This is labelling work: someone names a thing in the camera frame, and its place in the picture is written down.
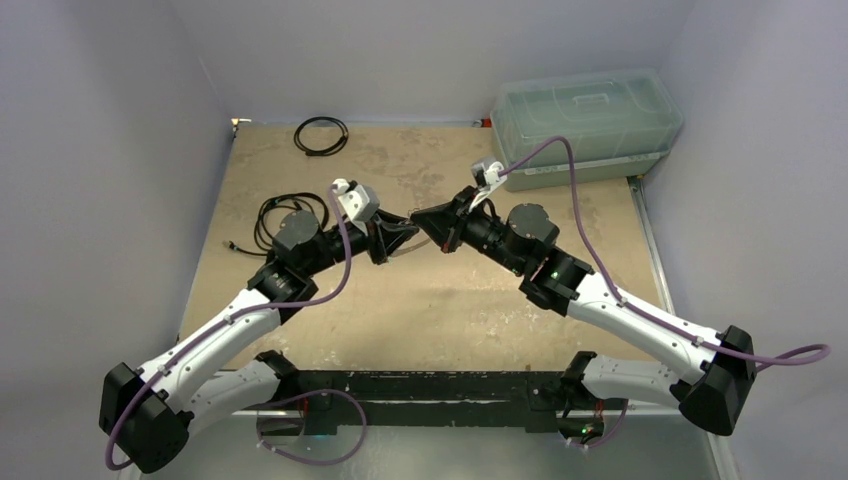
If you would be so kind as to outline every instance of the transparent plastic container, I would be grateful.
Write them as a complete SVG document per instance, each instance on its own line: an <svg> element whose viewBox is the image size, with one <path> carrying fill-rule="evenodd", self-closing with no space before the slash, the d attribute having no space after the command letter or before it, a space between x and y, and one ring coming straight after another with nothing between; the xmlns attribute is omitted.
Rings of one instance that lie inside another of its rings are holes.
<svg viewBox="0 0 848 480"><path fill-rule="evenodd" d="M683 117L650 69L507 83L492 111L496 155L512 165L554 135L571 142L578 181L647 172L671 149ZM508 190L568 183L560 144L516 170Z"/></svg>

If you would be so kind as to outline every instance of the wooden table surface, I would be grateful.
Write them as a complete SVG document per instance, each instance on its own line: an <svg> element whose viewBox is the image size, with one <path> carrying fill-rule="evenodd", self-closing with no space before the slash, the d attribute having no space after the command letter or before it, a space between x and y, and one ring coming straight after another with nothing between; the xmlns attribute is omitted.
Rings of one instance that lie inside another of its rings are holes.
<svg viewBox="0 0 848 480"><path fill-rule="evenodd" d="M469 166L491 155L491 130L463 127L353 127L341 153L310 158L292 143L293 128L242 126L233 145L218 204L198 265L181 337L217 314L261 266L222 241L252 247L253 224L268 197L298 191L324 196L336 178L373 187L381 207L407 215L444 203L472 182ZM312 128L303 141L318 147L338 136ZM500 215L517 203L538 203L559 225L557 245L591 258L574 226L566 187L492 196ZM615 282L659 305L651 263L625 179L581 184L587 233ZM282 218L271 216L270 225ZM426 241L424 234L404 247ZM316 275L331 291L343 266ZM432 243L386 265L354 259L351 280L335 300L306 308L236 356L240 368L276 349L301 369L562 370L578 350L622 359L647 356L591 325L539 310L518 291L520 279L471 247L451 255Z"/></svg>

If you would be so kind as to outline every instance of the coiled black cable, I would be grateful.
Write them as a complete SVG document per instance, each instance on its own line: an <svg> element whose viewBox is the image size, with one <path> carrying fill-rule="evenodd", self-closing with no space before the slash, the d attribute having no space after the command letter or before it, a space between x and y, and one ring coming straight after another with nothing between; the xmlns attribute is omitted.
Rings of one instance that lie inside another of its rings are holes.
<svg viewBox="0 0 848 480"><path fill-rule="evenodd" d="M268 214L277 209L291 211L306 209L315 215L315 207L313 207L308 200L317 202L323 209L323 213L321 215L321 230L326 229L327 222L330 221L330 211L327 209L327 203L324 202L324 199L309 192L289 193L271 197L262 202L262 206L259 207L259 213L256 216L256 223L253 225L253 243L256 244L256 248L259 250L258 252L246 250L236 245L236 243L231 240L225 241L224 246L234 252L240 252L245 255L253 255L254 257L266 256L268 252L271 251L271 240L274 238L274 234L271 233L271 230L267 225Z"/></svg>
<svg viewBox="0 0 848 480"><path fill-rule="evenodd" d="M306 128L307 125L315 122L330 122L336 124L339 129L342 131L342 136L334 143L332 146L325 148L323 150L313 150L300 140L300 133ZM344 124L341 120L333 117L312 117L309 120L300 124L297 127L297 130L294 131L294 144L297 148L306 153L307 157L329 157L330 155L335 155L339 153L345 145L347 145L347 139L350 136L350 132L348 132L347 125Z"/></svg>

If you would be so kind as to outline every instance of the purple cable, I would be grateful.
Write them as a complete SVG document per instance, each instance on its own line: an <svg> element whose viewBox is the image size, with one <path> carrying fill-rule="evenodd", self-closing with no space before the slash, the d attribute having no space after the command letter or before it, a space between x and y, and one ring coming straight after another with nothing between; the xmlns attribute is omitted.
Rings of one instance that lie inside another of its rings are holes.
<svg viewBox="0 0 848 480"><path fill-rule="evenodd" d="M206 329L203 333L195 337L192 341L188 342L186 346L181 349L179 352L175 352L170 360L165 362L164 371L170 370L174 365L179 362L180 358L184 357L186 353L190 352L194 347L198 344L209 338L213 333L217 332L221 328L229 325L226 320L221 320L220 322L212 325L208 329ZM162 378L162 371L157 371L150 377L144 385L138 390L138 393L130 400L130 403L127 404L127 407L124 408L124 411L121 412L121 415L118 416L118 420L115 422L115 426L112 427L112 433L109 434L109 441L106 442L106 468L109 470L117 471L122 470L124 468L132 465L132 460L127 460L121 464L115 464L115 461L112 459L112 454L115 450L115 443L118 441L118 433L120 433L121 428L123 428L124 423L127 421L127 417L129 414L135 410L135 407L138 406L138 403L141 401L144 394L147 393L148 390L153 388L153 385L156 384Z"/></svg>
<svg viewBox="0 0 848 480"><path fill-rule="evenodd" d="M277 455L280 455L282 457L288 458L289 460L294 460L295 462L303 463L305 465L312 465L312 466L316 466L316 467L327 467L327 466L330 466L330 465L337 465L337 464L342 463L345 460L349 459L354 454L356 454L356 452L359 451L359 449L362 447L362 444L365 442L365 434L368 431L368 425L365 421L365 410L362 408L362 405L360 405L359 402L357 402L355 398L353 398L350 394L348 394L346 392L342 392L341 390L333 390L331 388L325 388L325 389L321 389L321 390L313 390L311 392L302 393L300 395L297 395L297 396L291 397L291 398L287 398L285 400L279 400L277 402L270 402L270 403L263 403L261 405L257 405L257 407L264 407L264 408L281 407L283 405L286 405L286 404L289 404L289 403L292 403L292 402L296 402L296 401L302 400L304 398L315 397L317 395L322 395L322 394L324 394L324 395L332 394L332 395L339 395L340 397L344 397L350 403L352 403L353 406L356 407L356 410L359 412L359 417L362 419L362 434L359 435L359 440L356 441L356 445L354 445L353 448L350 449L350 451L348 451L347 453L345 453L341 457L334 458L332 460L313 460L311 458L300 457L300 456L294 455L292 453L286 452L284 450L278 450L276 447L274 447L271 444L269 444L268 442L266 442L265 439L262 438L262 432L259 430L259 425L257 425L256 426L256 436L257 436L257 438L259 438L259 444L262 445L263 447L265 447L268 451L276 453Z"/></svg>
<svg viewBox="0 0 848 480"><path fill-rule="evenodd" d="M330 300L336 298L341 293L341 291L347 285L348 279L350 279L350 269L351 269L351 266L353 265L353 253L351 252L350 237L348 236L347 229L344 226L344 217L342 216L342 212L339 210L339 206L335 201L335 188L336 188L335 184L330 185L330 188L327 189L327 197L330 199L330 202L329 202L330 208L333 210L333 215L336 217L336 223L339 226L339 233L341 233L341 235L342 235L342 245L344 247L344 254L345 254L345 269L344 269L344 274L342 275L342 279L341 279L341 281L339 281L339 285L332 292L328 293L327 295L325 295L321 298L317 298L317 299L314 299L314 300L307 300L307 301L302 301L302 302L263 303L261 305L254 305L252 307L242 308L241 310L233 313L230 316L230 321L241 318L242 316L247 315L249 313L258 312L259 310L268 310L268 309L272 309L272 308L303 308L303 307L311 307L311 306L314 306L314 305L320 305L322 303L329 302ZM205 331L203 331L203 333L199 334L193 340L188 342L185 345L185 347L181 348L177 352L174 352L174 355L171 356L171 359L168 360L167 362L165 362L165 365L164 365L164 368L162 369L162 371L166 371L166 372L169 371L188 352L192 351L195 347L197 347L197 345L199 345L200 343L205 341L207 338L209 338L212 334L214 334L215 332L224 328L227 325L230 325L230 322L228 322L226 319L224 319L224 320L221 320L220 322L212 325L211 327L209 327ZM148 380L144 385L142 385L142 387L138 390L138 392L135 394L135 396L133 396L132 400L130 400L130 402L127 404L126 408L124 408L124 411L121 412L121 415L118 416L118 420L115 422L115 425L112 427L112 433L109 434L109 441L106 443L106 468L108 468L109 470L113 470L113 471L122 470L122 469L127 468L128 466L132 465L132 460L127 460L126 462L119 464L119 465L115 464L115 461L112 458L112 455L113 455L114 450L115 450L115 443L117 443L118 434L120 433L121 428L123 428L124 423L126 423L127 417L129 417L130 413L133 410L135 410L135 408L138 406L139 402L141 401L142 397L144 397L144 395L150 389L152 389L154 385L156 385L156 382L158 382L162 378L162 376L163 376L162 371L157 371L156 373L154 373L153 376L150 377L150 380ZM355 399L350 397L349 400L354 402L354 405L356 405L360 410L362 409L362 407L358 403L356 403Z"/></svg>
<svg viewBox="0 0 848 480"><path fill-rule="evenodd" d="M669 330L689 340L690 342L697 344L697 336L692 335L691 333L681 328L678 328L675 325L672 325L659 317L651 315L650 313L642 310L641 308L627 302L624 297L622 297L622 295L618 292L618 288L612 281L612 276L610 276L609 271L604 266L604 262L601 261L601 258L598 256L598 253L592 247L592 244L589 242L589 237L586 236L586 231L583 229L583 219L580 215L580 203L577 200L577 175L574 171L574 152L572 152L571 150L571 144L568 143L568 139L563 136L555 136L545 140L538 147L536 147L535 150L530 152L530 154L527 155L527 157L525 157L523 160L518 163L515 163L514 165L511 165L505 170L502 170L498 175L501 177L506 176L510 172L527 163L531 158L535 157L545 147L554 142L562 142L563 145L565 145L566 152L568 152L568 173L571 179L571 204L572 208L574 209L574 219L577 222L577 231L580 233L580 238L583 240L583 245L586 246L586 249L589 250L589 254L592 256L592 258L595 260L595 263L598 265L598 270L601 272L601 276L604 277L604 282L607 284L607 288L609 288L610 292L612 293L612 296L615 297L615 299L618 300L619 303L627 307L628 310L636 313L645 320L653 322L654 324L659 325L660 327L663 327L666 330ZM830 354L830 346L823 343L817 343L814 345L807 345L806 347L796 348L786 353L782 353L777 357L750 355L747 353L737 352L736 350L731 350L720 345L713 345L712 343L707 342L703 342L700 345L715 352L729 355L731 357L760 363L761 365L757 367L757 371L765 370L766 368L772 365L807 365L813 362L818 362L819 360L823 359L824 357ZM817 353L802 358L793 358L796 355L813 351L817 351Z"/></svg>

